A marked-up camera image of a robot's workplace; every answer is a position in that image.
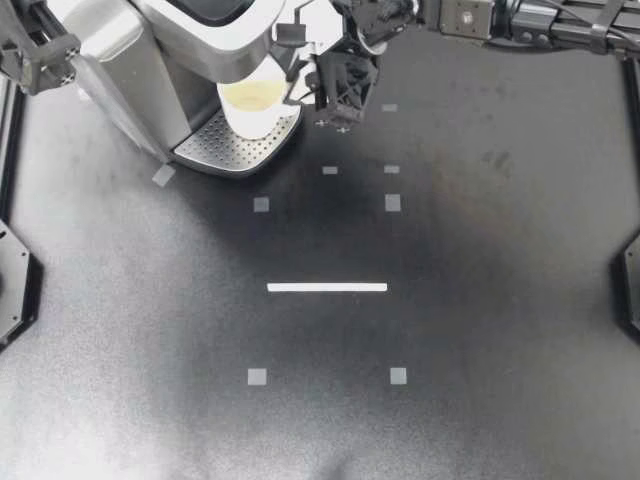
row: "black cable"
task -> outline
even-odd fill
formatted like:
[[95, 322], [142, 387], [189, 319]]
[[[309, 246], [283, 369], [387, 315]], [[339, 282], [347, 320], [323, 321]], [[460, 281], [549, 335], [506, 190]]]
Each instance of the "black cable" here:
[[495, 52], [513, 53], [517, 55], [540, 55], [543, 53], [557, 53], [567, 51], [566, 48], [544, 48], [536, 46], [517, 47], [515, 45], [503, 45], [497, 42], [485, 42], [482, 44], [482, 47]]
[[[561, 3], [558, 3], [558, 2], [556, 2], [554, 0], [540, 0], [540, 2], [546, 3], [547, 5], [550, 5], [553, 8], [556, 8], [556, 9], [560, 10], [561, 12], [566, 13], [570, 17], [573, 17], [574, 19], [578, 20], [579, 22], [582, 22], [582, 23], [584, 23], [586, 25], [589, 25], [589, 26], [593, 27], [593, 24], [589, 20], [584, 18], [582, 15], [577, 14], [571, 8], [565, 7]], [[628, 35], [627, 33], [623, 32], [622, 30], [620, 30], [618, 28], [609, 27], [608, 31], [613, 33], [614, 35], [622, 38], [623, 40], [627, 41], [627, 43], [631, 44], [634, 49], [640, 48], [640, 43], [638, 41], [636, 41], [633, 37]]]

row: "drip tray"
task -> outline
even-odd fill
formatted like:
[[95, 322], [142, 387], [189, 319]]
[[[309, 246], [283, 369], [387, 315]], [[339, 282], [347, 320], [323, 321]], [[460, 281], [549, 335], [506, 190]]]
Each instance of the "drip tray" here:
[[247, 140], [236, 135], [222, 110], [174, 150], [176, 160], [212, 175], [246, 177], [262, 168], [293, 135], [302, 112], [283, 117], [267, 137]]

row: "paper cup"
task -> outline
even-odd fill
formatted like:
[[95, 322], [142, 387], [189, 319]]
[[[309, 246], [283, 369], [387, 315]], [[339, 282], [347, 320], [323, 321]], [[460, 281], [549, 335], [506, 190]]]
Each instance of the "paper cup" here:
[[283, 105], [286, 75], [271, 55], [247, 78], [218, 84], [227, 123], [239, 136], [257, 140], [269, 135], [281, 117], [295, 115], [300, 107]]

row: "metal frame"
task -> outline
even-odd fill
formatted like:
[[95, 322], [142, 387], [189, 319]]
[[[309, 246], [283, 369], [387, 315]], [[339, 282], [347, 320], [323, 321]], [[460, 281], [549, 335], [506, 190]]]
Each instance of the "metal frame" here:
[[23, 110], [23, 93], [0, 78], [0, 351], [35, 320], [42, 279], [40, 264], [7, 226]]
[[[625, 60], [622, 62], [622, 72], [635, 155], [640, 160], [640, 61]], [[624, 269], [629, 322], [640, 331], [640, 234], [624, 249], [620, 261]]]

